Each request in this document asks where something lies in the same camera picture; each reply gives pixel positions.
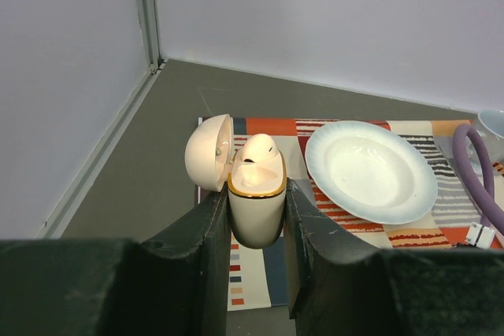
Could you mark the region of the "beige earbud case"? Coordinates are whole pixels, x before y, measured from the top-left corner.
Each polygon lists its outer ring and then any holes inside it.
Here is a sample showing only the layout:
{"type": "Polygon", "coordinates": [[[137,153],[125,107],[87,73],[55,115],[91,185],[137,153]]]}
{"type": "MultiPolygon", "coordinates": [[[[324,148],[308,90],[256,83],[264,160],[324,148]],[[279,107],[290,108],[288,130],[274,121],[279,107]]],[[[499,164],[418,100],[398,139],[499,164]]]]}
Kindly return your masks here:
{"type": "Polygon", "coordinates": [[[241,149],[233,148],[233,123],[228,114],[202,121],[185,148],[184,160],[191,181],[202,189],[228,191],[232,232],[250,249],[275,243],[284,221],[287,169],[279,150],[271,163],[244,163],[241,149]]]}

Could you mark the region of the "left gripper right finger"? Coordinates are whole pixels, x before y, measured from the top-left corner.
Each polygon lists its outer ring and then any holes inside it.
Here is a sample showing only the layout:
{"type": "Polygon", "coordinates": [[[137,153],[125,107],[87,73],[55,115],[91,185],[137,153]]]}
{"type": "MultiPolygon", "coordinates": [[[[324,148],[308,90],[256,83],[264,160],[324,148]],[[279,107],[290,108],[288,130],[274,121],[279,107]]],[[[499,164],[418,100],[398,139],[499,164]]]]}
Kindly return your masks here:
{"type": "Polygon", "coordinates": [[[299,335],[500,335],[499,249],[379,249],[287,183],[284,252],[299,335]]]}

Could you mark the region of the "white earbud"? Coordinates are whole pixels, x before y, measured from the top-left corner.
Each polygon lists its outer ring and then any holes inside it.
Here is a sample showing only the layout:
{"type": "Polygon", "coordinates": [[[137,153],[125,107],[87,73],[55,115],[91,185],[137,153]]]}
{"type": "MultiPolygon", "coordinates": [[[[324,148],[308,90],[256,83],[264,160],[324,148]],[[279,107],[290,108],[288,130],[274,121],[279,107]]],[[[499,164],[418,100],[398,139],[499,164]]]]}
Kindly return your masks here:
{"type": "Polygon", "coordinates": [[[256,134],[248,138],[241,149],[240,160],[244,163],[271,163],[279,156],[275,141],[270,135],[256,134]]]}

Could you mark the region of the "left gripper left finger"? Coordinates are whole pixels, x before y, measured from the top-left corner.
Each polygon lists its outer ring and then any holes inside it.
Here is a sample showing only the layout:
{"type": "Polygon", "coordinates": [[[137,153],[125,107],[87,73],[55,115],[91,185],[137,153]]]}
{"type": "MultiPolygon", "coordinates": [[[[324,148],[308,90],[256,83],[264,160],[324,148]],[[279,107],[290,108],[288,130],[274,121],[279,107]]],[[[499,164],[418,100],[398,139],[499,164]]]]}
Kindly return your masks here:
{"type": "Polygon", "coordinates": [[[223,335],[228,195],[211,193],[145,242],[1,244],[4,335],[223,335]]]}

